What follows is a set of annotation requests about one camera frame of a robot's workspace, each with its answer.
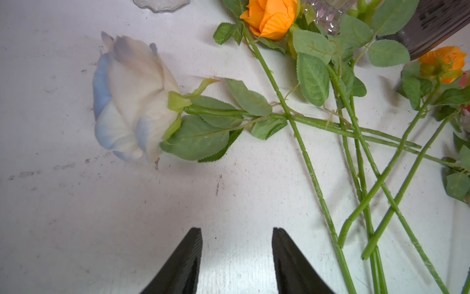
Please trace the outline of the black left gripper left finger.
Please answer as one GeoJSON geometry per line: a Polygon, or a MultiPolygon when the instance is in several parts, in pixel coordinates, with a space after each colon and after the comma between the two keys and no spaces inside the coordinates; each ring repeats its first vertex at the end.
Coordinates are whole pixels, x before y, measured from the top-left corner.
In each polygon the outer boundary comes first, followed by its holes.
{"type": "Polygon", "coordinates": [[[195,294],[202,249],[201,229],[193,227],[141,294],[195,294]]]}

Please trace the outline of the white blue artificial rose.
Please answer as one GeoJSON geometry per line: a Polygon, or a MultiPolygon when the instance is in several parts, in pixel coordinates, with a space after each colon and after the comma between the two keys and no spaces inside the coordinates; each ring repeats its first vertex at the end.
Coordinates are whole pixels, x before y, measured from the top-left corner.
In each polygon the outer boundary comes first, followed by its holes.
{"type": "MultiPolygon", "coordinates": [[[[340,94],[344,92],[348,101],[351,101],[352,96],[349,94],[349,90],[354,83],[354,74],[352,68],[340,61],[339,58],[336,59],[337,63],[332,64],[332,68],[336,75],[338,76],[338,81],[332,81],[332,86],[335,91],[335,99],[337,103],[337,115],[339,116],[339,125],[340,128],[344,131],[347,129],[353,130],[353,125],[343,116],[342,110],[345,108],[343,105],[343,96],[340,94]]],[[[350,174],[354,187],[356,188],[356,194],[358,200],[362,201],[368,193],[367,190],[367,180],[365,178],[364,170],[364,160],[362,157],[361,143],[358,139],[354,140],[355,150],[356,150],[356,159],[357,163],[353,163],[353,157],[351,155],[350,147],[348,144],[348,139],[343,138],[343,148],[345,150],[346,161],[348,163],[348,168],[350,169],[350,174]]],[[[365,229],[367,232],[367,239],[371,239],[373,236],[373,224],[372,224],[372,215],[370,207],[367,205],[362,211],[362,216],[365,220],[365,229]]],[[[388,287],[385,280],[383,265],[381,262],[380,252],[374,250],[370,258],[370,267],[373,280],[373,291],[376,294],[386,294],[388,293],[388,287]]]]}

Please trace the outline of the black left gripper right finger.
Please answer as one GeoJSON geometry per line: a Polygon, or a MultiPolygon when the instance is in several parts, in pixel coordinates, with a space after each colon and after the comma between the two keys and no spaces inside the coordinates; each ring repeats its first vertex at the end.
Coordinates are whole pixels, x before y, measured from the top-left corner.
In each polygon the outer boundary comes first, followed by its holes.
{"type": "Polygon", "coordinates": [[[333,294],[283,228],[274,228],[272,251],[280,294],[333,294]]]}

